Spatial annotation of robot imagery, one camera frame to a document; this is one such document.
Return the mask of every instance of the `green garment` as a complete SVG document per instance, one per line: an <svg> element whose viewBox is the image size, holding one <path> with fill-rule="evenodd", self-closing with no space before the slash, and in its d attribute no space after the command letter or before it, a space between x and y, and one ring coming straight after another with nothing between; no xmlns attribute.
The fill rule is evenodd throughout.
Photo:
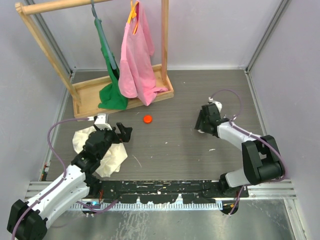
<svg viewBox="0 0 320 240"><path fill-rule="evenodd" d="M101 20L96 18L94 20L94 25L98 31L99 39L101 43L101 52L105 59L106 68L108 70L111 82L107 86L105 86L100 92L100 100L98 107L100 109L118 109L125 110L128 105L128 99L123 96L120 92L118 80L119 80L119 68L116 66L116 69L112 69L110 64L110 59L108 56L107 48L109 48L108 43L106 41L105 34L102 30Z"/></svg>

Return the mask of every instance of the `orange round object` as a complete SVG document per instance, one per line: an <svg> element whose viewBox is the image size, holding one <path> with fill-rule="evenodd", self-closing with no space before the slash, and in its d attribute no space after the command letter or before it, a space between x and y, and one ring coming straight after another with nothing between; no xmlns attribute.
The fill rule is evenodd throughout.
<svg viewBox="0 0 320 240"><path fill-rule="evenodd" d="M143 121L145 124L150 124L152 122L152 116L151 115L145 115L143 117Z"/></svg>

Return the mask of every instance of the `yellow hanger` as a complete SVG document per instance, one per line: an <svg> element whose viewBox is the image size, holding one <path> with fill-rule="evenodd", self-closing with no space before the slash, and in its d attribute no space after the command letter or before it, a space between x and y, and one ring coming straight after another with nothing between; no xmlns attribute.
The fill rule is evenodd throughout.
<svg viewBox="0 0 320 240"><path fill-rule="evenodd" d="M136 6L139 4L139 2L136 1L134 3L134 5L133 5L133 0L131 0L130 3L131 3L131 12L130 12L129 17L128 17L128 21L127 21L128 24L130 24L131 20L134 19L137 16ZM137 32L137 29L138 29L138 21L136 22L136 25L134 27L133 34L135 34Z"/></svg>

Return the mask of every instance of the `wooden clothes rack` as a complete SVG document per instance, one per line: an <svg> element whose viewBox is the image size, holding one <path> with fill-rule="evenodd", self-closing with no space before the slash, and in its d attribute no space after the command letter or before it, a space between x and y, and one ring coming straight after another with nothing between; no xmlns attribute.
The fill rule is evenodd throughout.
<svg viewBox="0 0 320 240"><path fill-rule="evenodd" d="M111 0L94 0L94 3L107 2ZM156 78L157 87L166 87L168 91L158 93L154 102L172 98L174 89L167 75L168 59L168 13L169 0L161 0L161 64L154 65L153 72ZM15 4L16 11L31 32L32 36L48 58L53 68L61 78L62 82L70 92L73 99L73 112L76 118L95 116L99 113L114 113L120 110L98 108L100 103L99 92L108 84L111 84L109 76L91 79L88 81L71 84L70 77L67 76L56 55L52 51L50 44L44 37L31 15L45 12L57 11L61 9L74 8L91 4L91 0L58 0L32 5L24 5L21 2ZM126 109L142 106L143 103L138 98L130 98Z"/></svg>

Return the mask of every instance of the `hanging clothes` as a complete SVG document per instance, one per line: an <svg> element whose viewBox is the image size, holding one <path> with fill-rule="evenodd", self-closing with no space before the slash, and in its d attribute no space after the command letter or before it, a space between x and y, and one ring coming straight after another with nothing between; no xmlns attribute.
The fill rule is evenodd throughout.
<svg viewBox="0 0 320 240"><path fill-rule="evenodd" d="M150 61L154 52L147 17L141 3L137 1L136 18L126 23L124 28L119 89L123 96L138 97L146 106L153 102L157 93L168 91L165 87L156 87L156 77Z"/></svg>
<svg viewBox="0 0 320 240"><path fill-rule="evenodd" d="M99 103L98 107L100 109L125 110L128 105L128 99L125 96L123 96L119 90L119 68L115 61L114 55L110 51L104 30L102 28L101 20L98 19L93 0L91 0L91 5L92 14L94 16L94 25L96 27L100 39L101 52L103 54L106 63L106 68L111 79L111 83L105 86L99 92L101 103Z"/></svg>

